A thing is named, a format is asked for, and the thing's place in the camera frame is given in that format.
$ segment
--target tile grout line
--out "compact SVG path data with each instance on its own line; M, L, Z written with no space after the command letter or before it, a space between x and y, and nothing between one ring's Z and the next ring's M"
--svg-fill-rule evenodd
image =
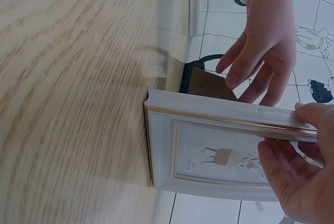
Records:
M205 36L205 27L206 27L207 18L208 18L208 11L209 11L209 0L207 0L207 12L205 14L205 20L204 20L204 26L203 26L203 36L202 36L202 42L201 42L201 45L200 45L198 60L200 60L200 57L202 55L202 48L203 48L203 42L204 42L204 36Z
M240 221L241 205L242 205L242 201L240 201L239 215L238 215L238 222L237 222L237 224L239 224L239 221Z
M173 217L173 212L174 212L174 205L175 205L176 195L177 195L177 193L175 193L175 196L174 196L174 201L173 201L173 206L172 206L172 212L171 212L171 216L169 218L169 224L172 223L172 217Z

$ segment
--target wood grain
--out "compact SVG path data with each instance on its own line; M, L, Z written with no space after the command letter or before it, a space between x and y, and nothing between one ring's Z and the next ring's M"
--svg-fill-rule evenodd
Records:
M187 0L0 0L0 223L150 223L143 101Z

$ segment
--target picture frame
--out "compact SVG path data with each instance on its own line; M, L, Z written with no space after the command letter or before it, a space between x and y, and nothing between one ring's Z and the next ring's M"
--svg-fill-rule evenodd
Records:
M293 111L203 96L149 90L145 115L152 184L184 194L277 201L258 142L317 141Z

